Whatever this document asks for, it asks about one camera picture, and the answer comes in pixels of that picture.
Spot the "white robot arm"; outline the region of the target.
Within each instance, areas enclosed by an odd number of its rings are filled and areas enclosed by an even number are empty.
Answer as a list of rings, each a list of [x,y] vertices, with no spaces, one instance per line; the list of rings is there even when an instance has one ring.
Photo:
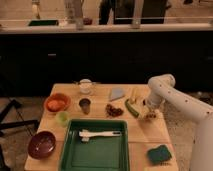
[[[167,100],[188,119],[197,124],[189,171],[213,171],[213,106],[177,89],[172,74],[151,77],[150,94],[145,100],[150,110]]]

